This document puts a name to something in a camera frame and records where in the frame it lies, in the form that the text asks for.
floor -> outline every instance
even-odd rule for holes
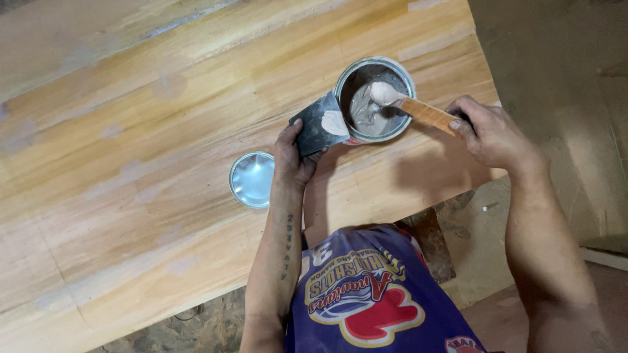
[[[470,5],[502,105],[552,159],[558,199],[575,236],[584,241],[628,234],[622,165],[628,146],[628,2]],[[459,308],[513,284],[503,240],[509,192],[504,177],[435,207],[457,274],[442,287]],[[191,320],[172,317],[92,352],[236,352],[243,314],[240,288],[206,303]]]
[[[587,263],[597,290],[602,315],[616,347],[628,347],[628,272]],[[484,347],[508,353],[525,353],[528,320],[515,286],[501,290],[461,310]]]

metal can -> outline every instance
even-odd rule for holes
[[[384,67],[385,70],[390,70],[390,76],[393,80],[395,77],[398,78],[402,85],[400,87],[405,88],[406,92],[402,93],[410,98],[416,98],[416,87],[414,85],[414,81],[412,81],[410,74],[403,66],[401,66],[400,63],[386,57],[365,57],[352,63],[342,72],[336,86],[333,89],[333,93],[338,100],[340,110],[342,111],[345,122],[347,123],[349,135],[351,136],[350,139],[343,141],[344,144],[358,145],[390,140],[401,134],[412,120],[412,117],[409,114],[400,111],[400,115],[395,118],[394,122],[391,121],[392,126],[390,126],[384,134],[379,136],[369,136],[363,134],[353,127],[350,121],[351,116],[348,112],[350,100],[352,99],[352,93],[349,90],[350,87],[347,82],[351,81],[352,77],[355,77],[357,73],[364,71],[369,67]]]

open can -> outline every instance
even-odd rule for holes
[[[386,57],[365,57],[352,63],[342,72],[333,90],[351,136],[343,141],[344,144],[358,145],[387,141],[401,134],[412,120],[408,113],[398,111],[391,119],[387,129],[377,136],[361,133],[354,127],[350,114],[353,95],[360,86],[373,80],[392,84],[400,93],[416,99],[414,81],[400,63]]]

purple jersey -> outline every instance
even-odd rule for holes
[[[393,225],[339,230],[303,251],[285,343],[286,352],[485,352]]]

silver can lid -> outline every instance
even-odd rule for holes
[[[229,187],[236,200],[254,209],[270,205],[274,173],[273,155],[251,152],[238,158],[229,173]]]

